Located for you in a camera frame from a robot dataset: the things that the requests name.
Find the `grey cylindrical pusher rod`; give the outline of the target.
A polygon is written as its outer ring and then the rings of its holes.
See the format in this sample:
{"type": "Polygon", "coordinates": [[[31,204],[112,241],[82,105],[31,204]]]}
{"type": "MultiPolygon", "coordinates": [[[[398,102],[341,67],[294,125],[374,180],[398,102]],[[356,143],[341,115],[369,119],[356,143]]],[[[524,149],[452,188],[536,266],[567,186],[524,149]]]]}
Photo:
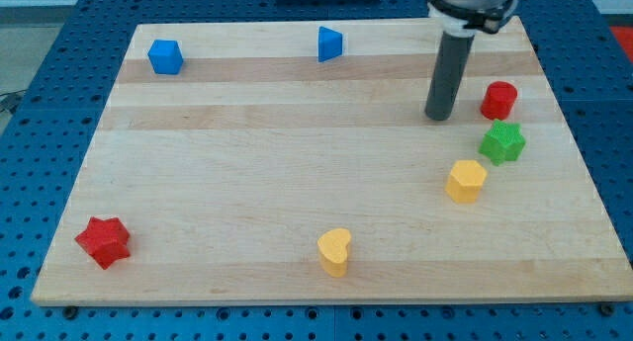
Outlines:
{"type": "Polygon", "coordinates": [[[442,34],[424,107],[428,118],[434,121],[450,118],[473,41],[473,37],[442,34]]]}

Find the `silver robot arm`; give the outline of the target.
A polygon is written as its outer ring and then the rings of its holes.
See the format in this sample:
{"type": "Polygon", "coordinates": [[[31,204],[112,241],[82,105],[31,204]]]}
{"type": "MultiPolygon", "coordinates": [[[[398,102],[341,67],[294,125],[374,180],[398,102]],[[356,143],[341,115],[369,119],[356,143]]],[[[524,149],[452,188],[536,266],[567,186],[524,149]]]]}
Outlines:
{"type": "Polygon", "coordinates": [[[478,33],[495,35],[519,0],[427,0],[429,16],[440,20],[442,35],[424,106],[434,121],[450,118],[478,33]]]}

